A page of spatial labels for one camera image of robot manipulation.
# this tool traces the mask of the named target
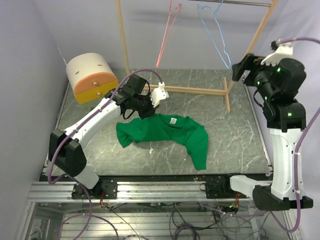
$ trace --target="shirt sleeve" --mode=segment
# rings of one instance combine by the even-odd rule
[[[208,134],[203,126],[199,126],[187,139],[185,147],[191,156],[195,169],[207,169]]]

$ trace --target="wooden rack base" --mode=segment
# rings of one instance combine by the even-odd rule
[[[122,45],[123,45],[125,68],[126,68],[127,74],[129,74],[129,61],[128,61],[128,53],[127,53],[127,47],[126,47],[126,40],[125,40],[124,24],[123,24],[122,13],[121,13],[121,5],[120,5],[120,0],[115,0],[115,1],[116,1],[117,13],[118,13],[118,22],[119,22],[119,27],[120,27]],[[272,0],[272,3],[269,5],[268,10],[266,11],[265,15],[263,16],[245,54],[251,53],[253,51],[261,33],[263,32],[269,18],[271,17],[271,14],[274,11],[278,1],[279,0]],[[233,81],[231,81],[231,83],[228,86],[227,78],[223,77],[223,90],[208,89],[208,88],[182,87],[182,86],[165,86],[165,89],[168,92],[174,92],[174,93],[224,96],[225,105],[226,105],[226,112],[230,113],[229,93],[232,90],[232,88],[234,87],[234,84],[235,83]],[[153,90],[157,87],[158,87],[157,85],[150,85],[151,90]]]

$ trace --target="hanging rod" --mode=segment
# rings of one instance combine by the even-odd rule
[[[222,2],[222,0],[189,0],[189,1],[210,2],[210,3],[221,3]],[[259,6],[259,7],[271,7],[271,3],[261,3],[261,2],[225,0],[225,1],[223,1],[223,3],[224,4],[250,5],[250,6]]]

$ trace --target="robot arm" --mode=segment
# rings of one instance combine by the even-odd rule
[[[298,185],[301,208],[312,208],[313,200],[306,196],[301,171],[301,153],[295,152],[302,131],[306,128],[306,110],[294,97],[306,78],[305,67],[292,59],[291,43],[271,48],[267,57],[247,54],[232,66],[233,81],[239,81],[245,71],[246,86],[257,89],[263,99],[263,114],[273,145],[273,181],[256,181],[244,175],[230,178],[231,189],[253,199],[258,209],[282,211],[297,208],[295,185]],[[294,165],[294,156],[298,164]]]
[[[74,125],[66,128],[64,131],[55,129],[50,135],[48,159],[52,161],[53,156],[61,142],[74,130],[79,128],[77,132],[69,138],[59,151],[55,165],[75,178],[79,183],[91,190],[94,196],[99,196],[103,190],[103,183],[93,170],[87,165],[87,159],[83,149],[87,146],[92,137],[100,131],[105,125],[116,119],[120,115],[124,119],[129,118],[133,112],[137,111],[140,118],[144,119],[155,115],[156,109],[159,107],[161,100],[169,97],[165,91],[165,84],[159,83],[159,87],[146,95],[141,95],[145,84],[149,83],[142,77],[132,75],[126,84],[120,88],[113,99],[110,101],[111,95],[115,89],[105,95],[105,98],[85,117]],[[127,110],[132,110],[129,117],[125,117]]]

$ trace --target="gray wall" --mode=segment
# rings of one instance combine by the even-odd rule
[[[77,55],[102,54],[111,67],[123,68],[124,56],[115,0],[34,0],[44,22],[66,61]],[[278,3],[258,48],[275,25],[288,0]],[[167,23],[170,0],[121,0],[123,24],[131,68],[154,68]],[[225,69],[197,13],[197,1],[181,3],[181,12],[169,37],[160,68]],[[217,3],[203,3],[215,9]],[[239,61],[247,50],[267,8],[223,4],[220,22],[231,61]],[[221,48],[218,27],[209,10],[204,11],[207,25]]]
[[[0,232],[14,239],[40,176],[66,86],[65,64],[32,0],[0,1]]]
[[[272,33],[266,38],[260,51],[256,54],[266,56],[270,54],[270,42],[280,38],[291,37],[314,37],[320,39],[320,1],[304,0],[291,1],[288,3],[281,16],[279,17]],[[296,42],[293,44],[293,57],[301,61],[305,66],[307,78],[300,88],[297,100],[304,105],[309,122],[317,109],[319,103],[319,64],[320,64],[320,45],[310,42]],[[266,143],[267,151],[272,157],[273,149],[266,121],[261,109],[255,105],[259,125],[263,138]],[[319,239],[320,216],[315,214],[320,204],[320,119],[316,120],[302,144],[302,171],[304,186],[309,197],[315,200],[314,209],[302,211],[300,229],[304,239]]]

